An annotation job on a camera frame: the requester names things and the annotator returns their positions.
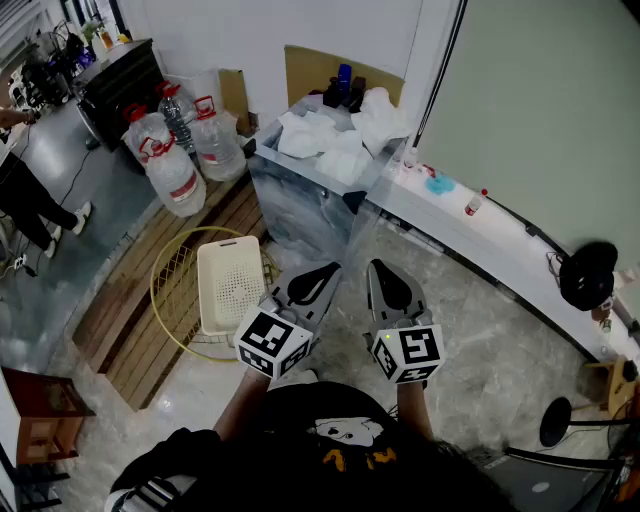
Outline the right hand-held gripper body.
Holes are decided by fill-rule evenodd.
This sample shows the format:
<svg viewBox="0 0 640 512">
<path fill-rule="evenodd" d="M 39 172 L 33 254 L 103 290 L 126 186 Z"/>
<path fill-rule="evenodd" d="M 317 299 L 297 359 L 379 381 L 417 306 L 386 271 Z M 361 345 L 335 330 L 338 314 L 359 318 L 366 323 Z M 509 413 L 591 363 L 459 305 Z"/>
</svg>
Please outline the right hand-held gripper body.
<svg viewBox="0 0 640 512">
<path fill-rule="evenodd" d="M 426 314 L 397 320 L 376 332 L 370 352 L 390 382 L 427 381 L 445 362 L 441 325 L 427 324 Z"/>
</svg>

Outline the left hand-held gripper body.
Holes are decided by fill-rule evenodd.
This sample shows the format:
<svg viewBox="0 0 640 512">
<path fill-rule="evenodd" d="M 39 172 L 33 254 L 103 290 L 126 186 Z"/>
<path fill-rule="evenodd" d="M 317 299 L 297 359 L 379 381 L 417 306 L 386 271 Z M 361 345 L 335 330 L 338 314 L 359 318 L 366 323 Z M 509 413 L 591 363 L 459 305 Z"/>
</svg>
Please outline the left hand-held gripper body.
<svg viewBox="0 0 640 512">
<path fill-rule="evenodd" d="M 311 315 L 306 318 L 299 308 L 265 293 L 234 334 L 237 359 L 272 380 L 282 378 L 311 351 L 318 331 L 313 311 Z"/>
</svg>

